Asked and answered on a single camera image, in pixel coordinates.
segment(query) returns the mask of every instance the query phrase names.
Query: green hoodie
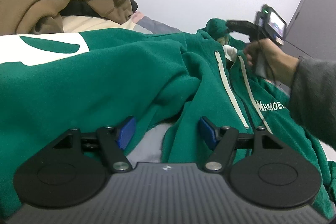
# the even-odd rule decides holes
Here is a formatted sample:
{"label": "green hoodie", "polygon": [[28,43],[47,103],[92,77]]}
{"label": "green hoodie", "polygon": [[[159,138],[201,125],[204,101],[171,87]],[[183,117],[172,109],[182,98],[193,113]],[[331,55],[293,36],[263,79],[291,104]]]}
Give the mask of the green hoodie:
{"label": "green hoodie", "polygon": [[[241,133],[265,124],[318,169],[323,183],[314,208],[331,218],[333,168],[318,140],[290,118],[284,93],[245,68],[241,51],[226,68],[217,42],[226,35],[225,21],[212,19],[196,34],[105,29],[0,37],[1,215],[20,206],[12,186],[17,167],[68,128],[92,132],[135,116],[127,155],[147,130],[180,113],[165,135],[163,162],[204,163],[211,150],[197,132],[202,116]],[[228,44],[245,45],[233,38]],[[238,150],[235,162],[247,152]]]}

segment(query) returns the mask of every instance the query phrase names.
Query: white drawstring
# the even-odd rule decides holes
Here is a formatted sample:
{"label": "white drawstring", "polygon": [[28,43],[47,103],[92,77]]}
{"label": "white drawstring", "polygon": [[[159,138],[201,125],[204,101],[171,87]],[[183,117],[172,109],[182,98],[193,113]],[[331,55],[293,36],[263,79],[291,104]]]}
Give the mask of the white drawstring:
{"label": "white drawstring", "polygon": [[223,62],[222,62],[222,59],[221,59],[221,55],[219,54],[219,52],[215,52],[215,56],[216,56],[216,59],[217,59],[217,62],[218,62],[218,68],[219,68],[219,73],[220,73],[220,77],[222,79],[222,83],[224,85],[224,88],[227,92],[227,95],[229,96],[230,100],[231,100],[231,103],[236,111],[236,113],[238,114],[240,120],[242,121],[243,125],[245,128],[250,128],[245,120],[245,117],[243,116],[242,114],[242,111],[241,109],[239,108],[239,105],[238,105],[238,102],[236,100],[236,97],[234,96],[231,88],[230,88],[230,85],[229,85],[229,82],[226,78],[226,74],[225,74],[225,70],[224,70],[224,66],[223,66]]}
{"label": "white drawstring", "polygon": [[245,86],[246,86],[246,89],[247,89],[247,92],[249,94],[249,97],[250,97],[250,100],[255,108],[255,110],[257,111],[260,119],[262,120],[262,122],[264,123],[266,129],[268,130],[268,132],[270,132],[271,134],[273,134],[272,130],[270,129],[270,127],[268,126],[268,123],[266,122],[263,114],[261,114],[260,112],[260,109],[259,107],[257,106],[257,103],[256,101],[254,100],[254,97],[253,97],[253,94],[252,94],[252,91],[251,91],[251,87],[250,87],[250,84],[249,84],[249,81],[247,79],[247,74],[246,74],[246,68],[245,68],[245,64],[244,64],[244,60],[241,58],[241,56],[238,56],[239,58],[239,61],[240,61],[240,65],[241,65],[241,71],[243,73],[243,77],[244,77],[244,83],[245,83]]}

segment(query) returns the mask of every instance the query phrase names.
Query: blue gripper pad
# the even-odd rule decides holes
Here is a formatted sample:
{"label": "blue gripper pad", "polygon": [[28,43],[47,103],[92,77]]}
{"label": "blue gripper pad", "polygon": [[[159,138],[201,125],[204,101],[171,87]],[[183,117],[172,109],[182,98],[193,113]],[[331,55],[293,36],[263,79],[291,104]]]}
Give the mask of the blue gripper pad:
{"label": "blue gripper pad", "polygon": [[220,141],[220,139],[218,139],[219,129],[220,128],[213,125],[206,117],[201,117],[198,121],[198,132],[211,150],[214,150]]}
{"label": "blue gripper pad", "polygon": [[129,116],[123,121],[116,130],[116,142],[120,149],[125,150],[129,141],[133,137],[136,128],[136,119],[133,116]]}

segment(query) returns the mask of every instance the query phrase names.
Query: gray door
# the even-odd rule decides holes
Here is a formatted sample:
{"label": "gray door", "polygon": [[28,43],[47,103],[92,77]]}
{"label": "gray door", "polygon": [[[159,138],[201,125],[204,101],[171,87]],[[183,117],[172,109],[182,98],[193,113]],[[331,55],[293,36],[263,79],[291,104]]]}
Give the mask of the gray door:
{"label": "gray door", "polygon": [[336,0],[304,0],[286,41],[311,57],[336,60]]}

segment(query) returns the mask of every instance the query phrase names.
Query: person's arm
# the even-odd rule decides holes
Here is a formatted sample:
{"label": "person's arm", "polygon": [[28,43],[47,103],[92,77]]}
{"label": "person's arm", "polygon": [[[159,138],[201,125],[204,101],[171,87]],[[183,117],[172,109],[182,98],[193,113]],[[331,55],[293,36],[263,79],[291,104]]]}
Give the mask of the person's arm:
{"label": "person's arm", "polygon": [[[260,45],[276,80],[291,87],[288,109],[293,120],[336,149],[336,62],[312,58],[300,61],[269,39],[261,40]],[[246,47],[250,65],[258,50],[256,42]]]}

